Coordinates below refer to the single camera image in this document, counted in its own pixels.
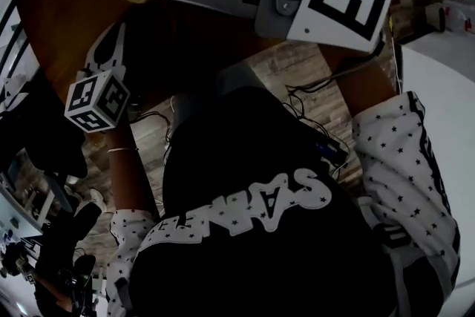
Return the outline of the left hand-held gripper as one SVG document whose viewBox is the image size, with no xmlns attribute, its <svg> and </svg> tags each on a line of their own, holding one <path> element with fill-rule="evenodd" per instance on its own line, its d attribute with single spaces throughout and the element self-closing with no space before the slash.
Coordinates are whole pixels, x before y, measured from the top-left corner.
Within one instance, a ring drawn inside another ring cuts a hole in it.
<svg viewBox="0 0 475 317">
<path fill-rule="evenodd" d="M 121 65 L 125 30 L 125 22 L 111 24 L 86 56 L 86 66 L 109 62 L 113 68 L 96 73 L 84 68 L 69 87 L 65 117 L 86 133 L 115 128 L 128 103 L 130 92 L 123 83 L 125 66 Z"/>
</svg>

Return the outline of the person's left forearm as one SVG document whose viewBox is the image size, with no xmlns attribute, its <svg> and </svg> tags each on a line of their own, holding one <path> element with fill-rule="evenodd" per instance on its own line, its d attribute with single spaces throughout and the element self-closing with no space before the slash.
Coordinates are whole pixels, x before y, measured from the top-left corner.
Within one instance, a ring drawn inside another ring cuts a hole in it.
<svg viewBox="0 0 475 317">
<path fill-rule="evenodd" d="M 137 147 L 130 122 L 122 119 L 105 134 L 107 149 Z M 134 209 L 159 216 L 143 163 L 138 151 L 108 154 L 112 194 L 117 210 Z"/>
</svg>

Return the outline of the person's right forearm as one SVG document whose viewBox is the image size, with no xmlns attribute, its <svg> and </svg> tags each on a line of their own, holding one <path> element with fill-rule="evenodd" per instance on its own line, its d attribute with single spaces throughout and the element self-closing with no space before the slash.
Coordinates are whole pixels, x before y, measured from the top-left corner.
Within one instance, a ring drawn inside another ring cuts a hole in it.
<svg viewBox="0 0 475 317">
<path fill-rule="evenodd" d="M 338 70 L 343 60 L 365 56 L 357 50 L 330 45 L 319 45 L 319 49 L 332 73 Z M 352 117 L 396 95 L 390 79 L 374 61 L 335 80 Z"/>
</svg>

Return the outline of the person's black white shirt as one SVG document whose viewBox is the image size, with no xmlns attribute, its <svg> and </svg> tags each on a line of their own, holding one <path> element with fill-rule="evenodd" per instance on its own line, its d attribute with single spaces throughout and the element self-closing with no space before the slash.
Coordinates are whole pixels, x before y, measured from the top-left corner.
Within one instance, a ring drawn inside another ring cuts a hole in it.
<svg viewBox="0 0 475 317">
<path fill-rule="evenodd" d="M 119 210 L 107 317 L 437 317 L 460 233 L 407 92 L 353 121 L 363 195 L 270 92 L 240 88 L 174 133 L 165 215 Z"/>
</svg>

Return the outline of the white curved counter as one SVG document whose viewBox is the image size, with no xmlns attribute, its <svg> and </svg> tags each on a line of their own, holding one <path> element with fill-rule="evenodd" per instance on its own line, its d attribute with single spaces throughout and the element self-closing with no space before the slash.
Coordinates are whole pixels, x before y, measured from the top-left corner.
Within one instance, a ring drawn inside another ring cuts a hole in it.
<svg viewBox="0 0 475 317">
<path fill-rule="evenodd" d="M 402 88 L 425 128 L 461 233 L 458 288 L 475 284 L 475 35 L 430 33 L 402 46 Z"/>
</svg>

